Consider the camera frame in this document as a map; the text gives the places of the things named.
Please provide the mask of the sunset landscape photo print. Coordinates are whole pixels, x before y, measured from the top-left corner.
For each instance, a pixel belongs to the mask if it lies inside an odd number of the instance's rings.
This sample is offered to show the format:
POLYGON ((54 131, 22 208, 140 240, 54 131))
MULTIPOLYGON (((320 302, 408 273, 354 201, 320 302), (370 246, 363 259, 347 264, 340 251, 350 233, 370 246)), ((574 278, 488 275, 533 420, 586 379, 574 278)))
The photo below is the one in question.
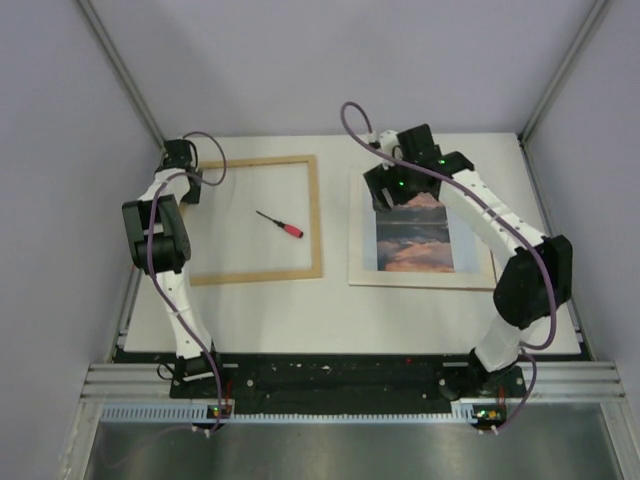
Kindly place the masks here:
POLYGON ((454 272, 446 209, 430 194, 376 213, 375 228, 378 271, 454 272))

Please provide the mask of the wooden photo frame brown back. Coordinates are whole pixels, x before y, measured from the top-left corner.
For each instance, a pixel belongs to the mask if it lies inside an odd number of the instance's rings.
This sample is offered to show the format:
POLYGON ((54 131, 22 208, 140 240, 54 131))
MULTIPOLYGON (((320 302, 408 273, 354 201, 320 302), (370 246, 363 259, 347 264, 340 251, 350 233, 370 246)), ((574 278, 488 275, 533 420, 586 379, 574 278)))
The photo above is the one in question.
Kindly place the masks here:
POLYGON ((224 182, 182 206, 191 241, 191 284, 198 287, 323 276, 316 157, 235 159, 224 182), (294 238, 256 213, 304 232, 294 238))

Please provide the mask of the pink handled screwdriver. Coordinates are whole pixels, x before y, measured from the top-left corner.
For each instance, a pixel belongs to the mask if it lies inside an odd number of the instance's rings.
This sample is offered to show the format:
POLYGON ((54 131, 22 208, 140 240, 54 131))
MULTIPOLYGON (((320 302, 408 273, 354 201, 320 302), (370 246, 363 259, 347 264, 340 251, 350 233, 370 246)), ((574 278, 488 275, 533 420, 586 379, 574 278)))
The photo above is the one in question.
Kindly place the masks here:
POLYGON ((299 228, 289 224, 289 223, 285 223, 282 222, 280 220, 276 220, 272 217, 269 217, 268 215, 264 214, 261 211, 256 211, 256 213, 258 215, 260 215, 261 217, 269 220, 270 222, 272 222, 273 224, 275 224, 278 228, 280 228, 281 230, 283 230, 284 232, 286 232, 288 235, 297 238, 297 239, 301 239, 304 237, 304 232, 302 230, 300 230, 299 228))

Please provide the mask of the cream mat board border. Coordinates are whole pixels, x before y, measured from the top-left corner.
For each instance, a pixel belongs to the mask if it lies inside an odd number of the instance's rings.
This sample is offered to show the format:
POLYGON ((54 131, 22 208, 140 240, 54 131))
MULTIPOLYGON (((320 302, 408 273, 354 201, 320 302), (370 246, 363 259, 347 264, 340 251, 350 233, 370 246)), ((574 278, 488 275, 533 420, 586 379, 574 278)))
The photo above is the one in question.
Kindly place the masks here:
POLYGON ((375 214, 362 175, 350 176, 348 282, 352 286, 444 290, 493 290, 489 248, 454 212, 448 218, 453 273, 387 272, 377 270, 375 214))

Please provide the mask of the brown backing board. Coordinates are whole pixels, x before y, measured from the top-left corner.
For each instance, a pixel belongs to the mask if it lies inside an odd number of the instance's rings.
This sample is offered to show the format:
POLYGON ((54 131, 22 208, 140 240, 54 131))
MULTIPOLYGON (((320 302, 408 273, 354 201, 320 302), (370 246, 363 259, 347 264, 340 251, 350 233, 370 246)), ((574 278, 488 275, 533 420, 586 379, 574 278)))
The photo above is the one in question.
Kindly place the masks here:
POLYGON ((501 273, 501 270, 493 252, 490 253, 490 258, 491 258, 491 267, 492 267, 494 286, 497 286, 498 280, 499 280, 499 274, 501 273))

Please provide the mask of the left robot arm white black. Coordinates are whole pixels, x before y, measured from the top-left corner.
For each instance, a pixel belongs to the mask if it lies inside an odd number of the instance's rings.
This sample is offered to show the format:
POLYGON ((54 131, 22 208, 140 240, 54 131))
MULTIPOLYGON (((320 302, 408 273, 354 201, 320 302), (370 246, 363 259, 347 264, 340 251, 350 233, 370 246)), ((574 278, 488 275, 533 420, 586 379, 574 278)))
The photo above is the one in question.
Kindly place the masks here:
POLYGON ((213 340, 194 306, 188 274, 191 242, 180 210, 198 204, 202 187, 210 184, 203 179, 194 142, 168 140, 152 183, 122 205, 122 215, 132 261, 150 278, 175 336, 174 381, 192 382, 212 397, 226 387, 227 374, 217 365, 213 340))

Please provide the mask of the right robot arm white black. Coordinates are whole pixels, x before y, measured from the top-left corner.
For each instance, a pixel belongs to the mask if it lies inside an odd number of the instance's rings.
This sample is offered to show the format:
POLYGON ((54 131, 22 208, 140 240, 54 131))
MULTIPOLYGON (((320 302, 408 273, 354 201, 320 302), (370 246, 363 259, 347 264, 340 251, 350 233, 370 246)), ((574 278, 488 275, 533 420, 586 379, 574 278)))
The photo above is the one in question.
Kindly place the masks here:
POLYGON ((442 153, 428 125, 397 133, 373 131, 367 148, 382 162, 364 173, 372 207, 379 213, 407 206, 428 194, 457 216, 488 246, 501 275, 493 291, 496 311, 489 330, 470 351, 461 386, 487 396, 498 389, 526 344, 522 333, 547 318, 557 328, 557 310, 572 294, 573 247, 519 218, 482 180, 461 152, 442 153))

